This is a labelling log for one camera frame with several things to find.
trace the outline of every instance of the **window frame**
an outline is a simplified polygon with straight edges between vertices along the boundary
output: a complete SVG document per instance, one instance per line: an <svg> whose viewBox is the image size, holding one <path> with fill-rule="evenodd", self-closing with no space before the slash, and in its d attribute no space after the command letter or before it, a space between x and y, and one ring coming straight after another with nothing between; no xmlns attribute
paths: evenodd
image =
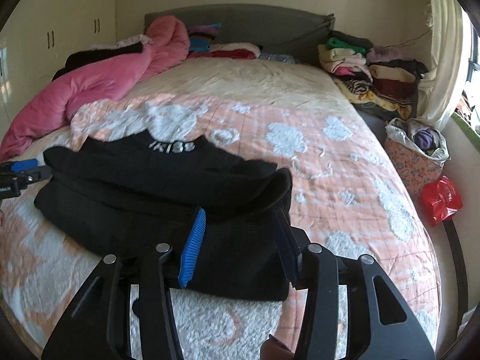
<svg viewBox="0 0 480 360"><path fill-rule="evenodd" d="M469 58L469 72L467 74L466 80L472 81L473 72L480 71L480 64L479 64L479 36L475 31L473 25L471 25L472 30L472 50L470 53Z"/></svg>

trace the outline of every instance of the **curtain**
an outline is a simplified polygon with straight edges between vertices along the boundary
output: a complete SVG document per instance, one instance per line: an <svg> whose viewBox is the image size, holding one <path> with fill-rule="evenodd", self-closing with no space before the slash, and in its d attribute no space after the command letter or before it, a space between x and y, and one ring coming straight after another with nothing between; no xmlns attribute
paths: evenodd
<svg viewBox="0 0 480 360"><path fill-rule="evenodd" d="M417 118L442 130L453 114L467 80L471 30L457 0L431 0L431 71L418 85Z"/></svg>

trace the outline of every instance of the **cable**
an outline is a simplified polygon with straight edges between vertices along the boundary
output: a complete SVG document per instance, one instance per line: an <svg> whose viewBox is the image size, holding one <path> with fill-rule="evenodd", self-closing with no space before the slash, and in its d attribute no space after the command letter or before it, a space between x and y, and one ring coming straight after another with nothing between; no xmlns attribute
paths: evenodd
<svg viewBox="0 0 480 360"><path fill-rule="evenodd" d="M388 48L388 47L408 47L408 46L413 46L415 43L412 43L412 44L407 44L407 43L410 43L410 42L419 40L421 37L425 36L425 35L428 34L429 32L430 32L430 28L429 28L428 30L426 30L422 35L420 35L420 36L417 37L417 38L407 40L407 41L404 42L404 43L392 44L391 46L385 46L385 48Z"/></svg>

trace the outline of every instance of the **headboard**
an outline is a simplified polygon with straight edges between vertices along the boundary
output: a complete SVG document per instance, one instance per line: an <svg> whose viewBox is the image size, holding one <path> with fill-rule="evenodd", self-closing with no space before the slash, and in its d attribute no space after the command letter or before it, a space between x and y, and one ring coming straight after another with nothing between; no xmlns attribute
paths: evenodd
<svg viewBox="0 0 480 360"><path fill-rule="evenodd" d="M317 45L325 43L335 16L261 4L212 4L145 15L145 30L159 16L174 15L187 27L222 23L215 43L251 42L268 53L290 54L319 65Z"/></svg>

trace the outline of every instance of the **white plastic bag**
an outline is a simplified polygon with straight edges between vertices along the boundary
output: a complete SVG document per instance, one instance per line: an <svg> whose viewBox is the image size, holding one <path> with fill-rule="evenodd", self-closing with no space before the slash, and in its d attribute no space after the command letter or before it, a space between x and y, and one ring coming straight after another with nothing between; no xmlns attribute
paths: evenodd
<svg viewBox="0 0 480 360"><path fill-rule="evenodd" d="M439 166L443 166L446 160L449 159L448 155L448 150L447 150L447 142L445 140L445 137L436 130L435 128L429 127L432 130L434 130L438 135L439 135L439 147L434 151L434 153L429 156L427 155L420 147L418 147L414 141L412 141L408 134L407 134L407 122L400 119L396 118L393 119L390 123L388 123L385 127L387 130L387 137L390 138L391 140L400 143L401 145L409 148L410 150L420 154L421 156L430 159L431 161L434 161L436 164Z"/></svg>

